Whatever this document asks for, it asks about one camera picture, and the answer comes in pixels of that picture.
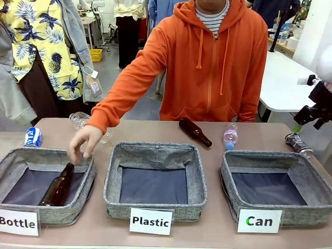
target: white shirt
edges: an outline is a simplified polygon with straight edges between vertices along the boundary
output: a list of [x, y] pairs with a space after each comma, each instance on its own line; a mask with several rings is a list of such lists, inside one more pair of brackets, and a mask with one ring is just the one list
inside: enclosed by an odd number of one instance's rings
[[204, 23], [204, 25], [212, 31], [213, 35], [216, 35], [218, 34], [220, 25], [228, 12], [229, 6], [230, 3], [229, 0], [227, 0], [223, 10], [212, 15], [203, 14], [196, 8], [196, 15]]

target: pineapple print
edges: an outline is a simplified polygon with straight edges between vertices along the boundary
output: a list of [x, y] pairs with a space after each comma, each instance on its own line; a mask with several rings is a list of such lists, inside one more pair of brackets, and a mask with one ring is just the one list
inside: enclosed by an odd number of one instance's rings
[[52, 60], [49, 63], [49, 69], [52, 73], [57, 74], [61, 69], [62, 56], [59, 53], [52, 54]]
[[33, 65], [36, 59], [37, 47], [33, 44], [29, 44], [29, 64]]

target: hoodie pocket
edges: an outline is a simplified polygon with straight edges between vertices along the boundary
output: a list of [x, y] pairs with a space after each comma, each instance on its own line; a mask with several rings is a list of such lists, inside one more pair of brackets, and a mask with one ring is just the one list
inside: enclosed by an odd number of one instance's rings
[[231, 122], [237, 113], [233, 108], [227, 104], [217, 108], [211, 108], [207, 114], [207, 121], [218, 121], [218, 122]]
[[206, 109], [185, 107], [182, 109], [182, 111], [180, 112], [179, 115], [177, 115], [176, 117], [170, 116], [170, 118], [168, 120], [176, 121], [176, 120], [180, 120], [184, 117], [187, 117], [192, 121], [204, 121], [205, 116], [206, 116]]
[[161, 119], [176, 121], [187, 117], [192, 121], [230, 122], [235, 116], [237, 116], [236, 112], [227, 104], [217, 108], [211, 108], [208, 113], [206, 113], [205, 108], [184, 107], [176, 117], [167, 117], [161, 114]]

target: bottle neck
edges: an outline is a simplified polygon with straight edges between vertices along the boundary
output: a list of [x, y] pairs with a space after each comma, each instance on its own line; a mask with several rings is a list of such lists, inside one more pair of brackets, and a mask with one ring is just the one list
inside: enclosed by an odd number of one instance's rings
[[74, 173], [74, 165], [72, 163], [68, 163], [64, 170], [61, 172], [60, 177], [68, 177], [73, 175]]
[[206, 147], [212, 146], [212, 142], [203, 134], [203, 132], [198, 135], [198, 140], [201, 141]]

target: sleeve cuff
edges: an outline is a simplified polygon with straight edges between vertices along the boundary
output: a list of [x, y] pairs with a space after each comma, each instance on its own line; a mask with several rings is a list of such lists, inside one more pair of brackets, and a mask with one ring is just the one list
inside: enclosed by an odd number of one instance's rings
[[92, 116], [86, 124], [101, 129], [105, 135], [109, 126], [107, 114], [102, 110], [95, 109], [92, 111]]

